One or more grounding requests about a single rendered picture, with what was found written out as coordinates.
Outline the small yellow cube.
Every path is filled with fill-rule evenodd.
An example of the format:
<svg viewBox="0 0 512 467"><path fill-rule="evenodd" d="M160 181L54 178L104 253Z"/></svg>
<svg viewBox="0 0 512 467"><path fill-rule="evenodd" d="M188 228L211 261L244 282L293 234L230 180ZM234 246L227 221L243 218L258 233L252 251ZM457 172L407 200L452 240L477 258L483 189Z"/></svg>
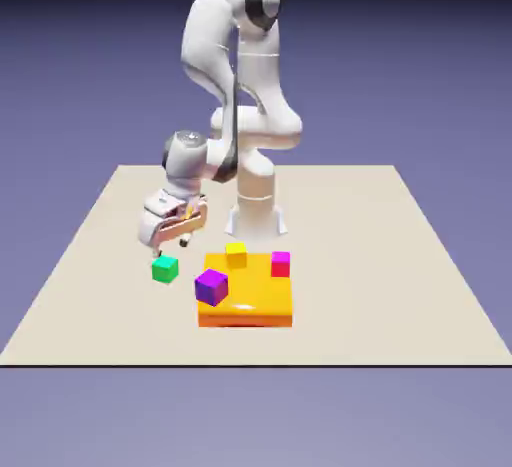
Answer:
<svg viewBox="0 0 512 467"><path fill-rule="evenodd" d="M231 242L225 245L226 262L231 268L243 268L247 264L247 248L243 242Z"/></svg>

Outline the large orange box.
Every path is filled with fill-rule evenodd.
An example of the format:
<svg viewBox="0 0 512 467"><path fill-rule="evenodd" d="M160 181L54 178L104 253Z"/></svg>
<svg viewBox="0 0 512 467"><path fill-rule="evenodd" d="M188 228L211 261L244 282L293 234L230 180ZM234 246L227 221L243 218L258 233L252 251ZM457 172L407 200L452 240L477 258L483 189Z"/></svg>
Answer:
<svg viewBox="0 0 512 467"><path fill-rule="evenodd" d="M197 301L201 327L290 327L293 299L290 277L271 276L272 253L248 253L243 268L231 268L222 253L205 256L211 268L228 276L228 296L212 307Z"/></svg>

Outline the small pink cube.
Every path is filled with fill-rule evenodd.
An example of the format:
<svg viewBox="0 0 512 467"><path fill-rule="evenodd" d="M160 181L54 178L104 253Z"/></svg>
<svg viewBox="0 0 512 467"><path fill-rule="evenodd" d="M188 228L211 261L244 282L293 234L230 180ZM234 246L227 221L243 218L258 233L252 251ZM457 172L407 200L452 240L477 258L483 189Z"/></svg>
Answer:
<svg viewBox="0 0 512 467"><path fill-rule="evenodd" d="M290 277L291 255L288 251L273 251L271 254L271 276Z"/></svg>

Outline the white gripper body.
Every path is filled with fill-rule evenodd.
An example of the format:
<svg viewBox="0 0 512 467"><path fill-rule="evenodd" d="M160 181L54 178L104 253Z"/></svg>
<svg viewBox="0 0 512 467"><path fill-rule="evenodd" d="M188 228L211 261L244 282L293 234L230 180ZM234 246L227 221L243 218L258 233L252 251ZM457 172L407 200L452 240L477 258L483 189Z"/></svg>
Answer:
<svg viewBox="0 0 512 467"><path fill-rule="evenodd" d="M164 218L145 209L139 224L138 239L143 245L157 248L161 243L202 228L206 223L207 214L206 203L201 203L197 211L188 219Z"/></svg>

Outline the small purple cube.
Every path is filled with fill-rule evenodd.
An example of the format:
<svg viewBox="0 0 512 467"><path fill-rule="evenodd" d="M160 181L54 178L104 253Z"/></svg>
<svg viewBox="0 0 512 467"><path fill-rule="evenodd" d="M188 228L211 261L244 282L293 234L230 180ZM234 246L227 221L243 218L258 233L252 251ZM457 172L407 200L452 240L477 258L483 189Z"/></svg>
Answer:
<svg viewBox="0 0 512 467"><path fill-rule="evenodd" d="M212 307L217 306L229 293L228 276L214 269L207 269L194 281L196 300Z"/></svg>

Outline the small green cube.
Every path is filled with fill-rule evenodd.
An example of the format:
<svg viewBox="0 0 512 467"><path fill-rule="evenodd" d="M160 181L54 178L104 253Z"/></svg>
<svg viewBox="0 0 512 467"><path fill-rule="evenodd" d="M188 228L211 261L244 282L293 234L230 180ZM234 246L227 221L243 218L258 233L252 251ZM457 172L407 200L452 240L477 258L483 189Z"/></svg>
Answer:
<svg viewBox="0 0 512 467"><path fill-rule="evenodd" d="M178 259L165 255L160 255L153 260L152 279L161 283L171 283L179 274Z"/></svg>

